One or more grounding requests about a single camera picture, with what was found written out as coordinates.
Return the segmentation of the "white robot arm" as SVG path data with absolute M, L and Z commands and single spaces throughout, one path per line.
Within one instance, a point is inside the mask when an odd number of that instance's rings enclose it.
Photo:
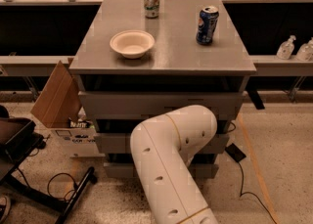
M 149 118 L 130 150 L 156 224 L 218 224 L 188 166 L 215 135 L 211 110 L 194 105 Z

